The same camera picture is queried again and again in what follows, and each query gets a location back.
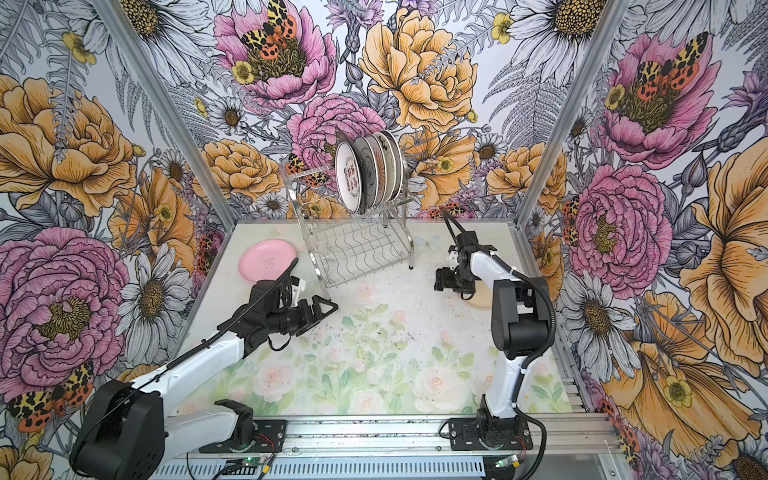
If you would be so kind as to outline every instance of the white plate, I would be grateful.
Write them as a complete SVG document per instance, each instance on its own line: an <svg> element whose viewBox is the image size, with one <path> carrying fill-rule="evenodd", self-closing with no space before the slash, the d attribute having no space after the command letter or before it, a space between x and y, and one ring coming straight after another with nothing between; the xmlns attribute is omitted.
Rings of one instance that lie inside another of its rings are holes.
<svg viewBox="0 0 768 480"><path fill-rule="evenodd" d="M362 170L362 191L365 197L363 206L360 208L362 213L376 204L376 196L379 193L379 169L376 167L376 161L373 160L373 148L365 137L357 137L353 146Z"/></svg>
<svg viewBox="0 0 768 480"><path fill-rule="evenodd" d="M374 133L373 136L376 137L376 140L379 141L379 144L382 146L382 151L384 153L384 170L386 182L382 199L384 201L388 201L392 199L392 194L395 193L397 181L397 173L395 172L395 167L397 165L397 154L392 149L392 145L389 142L389 137L380 131Z"/></svg>
<svg viewBox="0 0 768 480"><path fill-rule="evenodd" d="M362 178L360 167L352 145L346 141L336 141L336 182L344 207L350 212L360 208L362 201Z"/></svg>
<svg viewBox="0 0 768 480"><path fill-rule="evenodd" d="M373 159L376 161L376 172L379 174L379 184L377 185L376 200L374 200L374 207L378 207L382 200L384 200L384 190L386 190L386 165L384 161L384 148L379 142L379 139L375 135L366 136L368 145L371 146L373 151Z"/></svg>
<svg viewBox="0 0 768 480"><path fill-rule="evenodd" d="M404 178L406 175L406 161L402 156L402 150L397 144L395 138L386 130L382 130L382 134L389 139L389 144L392 146L392 151L395 153L395 188L392 192L390 200L395 200L402 193L402 185L406 182Z"/></svg>

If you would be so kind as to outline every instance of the dish rack upper shelf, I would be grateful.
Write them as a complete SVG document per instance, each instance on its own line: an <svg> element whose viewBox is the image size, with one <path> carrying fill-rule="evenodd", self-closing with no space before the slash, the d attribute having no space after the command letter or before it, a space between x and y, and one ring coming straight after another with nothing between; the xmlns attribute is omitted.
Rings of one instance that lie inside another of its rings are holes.
<svg viewBox="0 0 768 480"><path fill-rule="evenodd" d="M301 177L328 172L332 165L289 174L280 166L288 198L324 293L395 263L408 260L413 268L413 239L406 227L408 203L414 200L407 188L363 214L351 214L339 192L320 196L301 182Z"/></svg>

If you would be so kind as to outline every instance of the metal wire rack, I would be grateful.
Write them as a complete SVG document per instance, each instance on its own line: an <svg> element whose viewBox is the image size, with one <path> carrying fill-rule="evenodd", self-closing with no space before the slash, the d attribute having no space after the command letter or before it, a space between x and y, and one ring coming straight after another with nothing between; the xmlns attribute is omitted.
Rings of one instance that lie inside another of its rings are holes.
<svg viewBox="0 0 768 480"><path fill-rule="evenodd" d="M406 218L408 203L414 198L407 188L402 188L397 198L382 202L377 208L350 215L338 192L320 196L308 188L296 191L293 187L294 180L332 168L325 166L288 174L284 166L280 167L310 259L326 296L327 289L332 286L398 262L408 260L409 267L413 268L413 239L406 227Z"/></svg>

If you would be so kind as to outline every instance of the robotic arm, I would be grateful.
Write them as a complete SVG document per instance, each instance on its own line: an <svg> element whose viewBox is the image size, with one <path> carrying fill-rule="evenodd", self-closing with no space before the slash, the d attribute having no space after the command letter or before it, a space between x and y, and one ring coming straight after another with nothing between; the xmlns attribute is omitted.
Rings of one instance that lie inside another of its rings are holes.
<svg viewBox="0 0 768 480"><path fill-rule="evenodd" d="M271 333L300 336L338 306L319 296L298 300L306 283L289 277L262 280L250 302L220 324L209 340L131 383L112 380L91 401L70 465L99 480L145 480L167 460L211 443L240 450L256 437L253 410L220 400L202 412L169 416L197 387L249 356ZM323 312L323 306L331 307Z"/></svg>
<svg viewBox="0 0 768 480"><path fill-rule="evenodd" d="M548 286L545 279L529 278L504 263L493 246L481 245L477 234L465 230L447 211L442 215L455 245L449 247L450 266L435 272L435 290L449 288L464 298L474 295L477 280L492 289L491 335L496 348L504 353L475 419L449 420L451 447L458 451L531 449L528 422L532 422L542 436L540 453L524 476L529 478L541 462L546 428L518 408L517 398L525 374L554 342L554 307ZM459 228L459 235L454 235L449 221Z"/></svg>

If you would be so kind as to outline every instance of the pink plate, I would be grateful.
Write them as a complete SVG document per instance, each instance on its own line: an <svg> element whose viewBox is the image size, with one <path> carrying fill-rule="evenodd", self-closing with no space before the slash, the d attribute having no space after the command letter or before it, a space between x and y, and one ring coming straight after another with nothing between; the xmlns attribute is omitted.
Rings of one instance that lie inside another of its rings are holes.
<svg viewBox="0 0 768 480"><path fill-rule="evenodd" d="M277 280L296 258L296 249L285 240L265 240L252 246L240 258L240 275L251 283Z"/></svg>

